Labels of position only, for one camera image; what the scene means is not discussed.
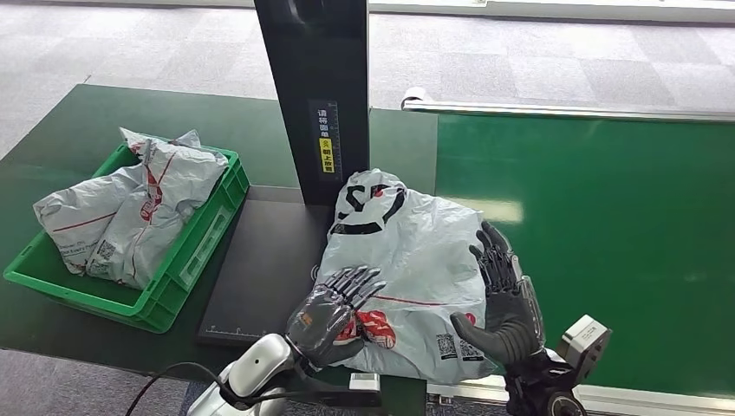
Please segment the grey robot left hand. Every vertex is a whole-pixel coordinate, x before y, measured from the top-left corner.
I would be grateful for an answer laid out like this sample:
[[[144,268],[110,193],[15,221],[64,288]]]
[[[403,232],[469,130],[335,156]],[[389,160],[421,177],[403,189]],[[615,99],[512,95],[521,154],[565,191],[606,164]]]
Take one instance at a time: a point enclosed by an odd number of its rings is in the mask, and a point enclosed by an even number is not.
[[[357,355],[365,346],[358,311],[387,283],[368,265],[337,270],[316,283],[291,314],[285,339],[315,369]]]

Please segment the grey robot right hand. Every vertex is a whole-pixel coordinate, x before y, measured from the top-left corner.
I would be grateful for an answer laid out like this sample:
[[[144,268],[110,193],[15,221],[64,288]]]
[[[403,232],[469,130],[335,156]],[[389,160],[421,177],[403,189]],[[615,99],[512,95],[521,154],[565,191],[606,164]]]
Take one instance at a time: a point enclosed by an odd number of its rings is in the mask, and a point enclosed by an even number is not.
[[[455,332],[497,364],[516,365],[541,351],[543,318],[532,282],[507,237],[484,220],[471,245],[485,284],[485,325],[475,326],[459,312],[450,315]]]

